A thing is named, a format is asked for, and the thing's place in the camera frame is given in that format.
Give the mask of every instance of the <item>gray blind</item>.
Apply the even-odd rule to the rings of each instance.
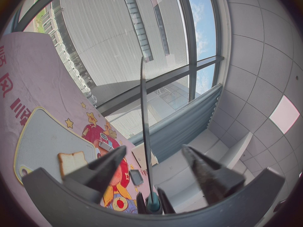
[[[159,163],[180,150],[182,144],[190,143],[207,128],[221,90],[221,84],[214,86],[149,128],[151,150]],[[140,132],[128,140],[137,146],[143,142],[143,133]]]

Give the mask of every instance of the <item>glass window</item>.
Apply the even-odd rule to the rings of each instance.
[[[196,98],[211,89],[214,77],[214,64],[197,71]]]
[[[20,18],[35,1],[23,4]],[[64,44],[79,73],[89,73],[99,106],[139,85],[142,54],[147,80],[188,64],[180,2],[157,1],[160,25],[150,0],[53,0],[25,31],[56,35],[55,46]]]
[[[149,126],[188,103],[188,76],[147,95]],[[142,131],[140,99],[105,117],[127,139]]]
[[[189,0],[194,17],[197,61],[216,55],[216,30],[211,0]]]
[[[154,12],[157,18],[160,34],[161,34],[161,40],[164,48],[164,53],[165,55],[169,55],[169,45],[167,43],[167,38],[166,38],[166,32],[163,24],[163,19],[159,7],[159,2],[162,2],[162,0],[151,0],[151,3],[154,7]]]

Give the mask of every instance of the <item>cartoon illustration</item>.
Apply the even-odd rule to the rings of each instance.
[[[105,131],[100,126],[96,125],[95,123],[92,123],[87,125],[83,130],[82,138],[94,144],[98,158],[108,152],[107,150],[99,146],[100,142],[105,142],[114,149],[120,146],[119,143],[113,137],[111,137],[110,135],[105,135],[105,132],[109,133],[109,129],[110,128],[107,128],[107,131]],[[128,164],[124,157],[103,196],[102,204],[104,204],[105,207],[116,211],[138,213],[136,200],[133,200],[131,198],[130,194],[126,189],[129,184],[129,181],[130,176],[128,171]]]
[[[105,135],[110,136],[110,137],[112,137],[112,138],[114,138],[114,139],[117,138],[117,133],[116,133],[116,131],[113,131],[113,130],[112,130],[111,124],[110,124],[107,120],[106,120],[106,122],[105,122],[104,127],[105,127],[105,131],[104,131],[103,133],[104,133]]]
[[[89,117],[89,123],[93,123],[94,127],[96,127],[96,122],[98,122],[98,120],[94,117],[93,113],[86,113],[87,116]]]
[[[67,120],[65,120],[65,122],[66,122],[68,128],[73,128],[74,122],[71,122],[71,120],[69,118]]]

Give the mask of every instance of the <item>pink tablecloth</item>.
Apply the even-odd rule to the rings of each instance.
[[[108,134],[104,117],[74,83],[50,36],[31,32],[8,34],[0,41],[0,173],[26,213],[38,225],[50,226],[13,170],[21,131],[31,112],[38,106],[45,108],[63,125],[89,141],[95,140],[100,132]],[[127,146],[128,168],[140,169],[130,151],[134,145],[116,129],[112,128],[112,131],[117,134],[108,136],[113,145]],[[137,191],[141,191],[144,197],[149,194],[148,178],[144,173],[144,184],[139,187],[135,187],[129,180],[128,173],[123,173],[125,175],[120,185],[126,187],[113,187],[114,194],[125,196],[128,193],[132,199],[135,199]]]

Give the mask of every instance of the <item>small tray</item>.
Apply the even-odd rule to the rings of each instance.
[[[139,186],[144,182],[139,170],[130,170],[129,173],[131,175],[131,180],[135,186]]]

